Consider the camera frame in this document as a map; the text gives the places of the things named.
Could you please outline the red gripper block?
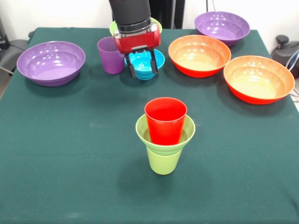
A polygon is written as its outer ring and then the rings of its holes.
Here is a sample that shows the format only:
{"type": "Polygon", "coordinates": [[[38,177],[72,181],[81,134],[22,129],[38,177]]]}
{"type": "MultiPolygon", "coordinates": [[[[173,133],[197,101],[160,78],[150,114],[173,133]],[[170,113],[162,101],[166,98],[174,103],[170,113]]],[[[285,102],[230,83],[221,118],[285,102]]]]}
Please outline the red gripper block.
{"type": "Polygon", "coordinates": [[[117,49],[125,54],[125,60],[132,78],[136,78],[135,68],[130,61],[129,53],[142,49],[149,49],[151,55],[151,68],[153,74],[157,74],[158,68],[154,48],[161,44],[160,27],[152,23],[147,30],[134,34],[122,34],[118,30],[114,32],[114,41],[117,49]]]}

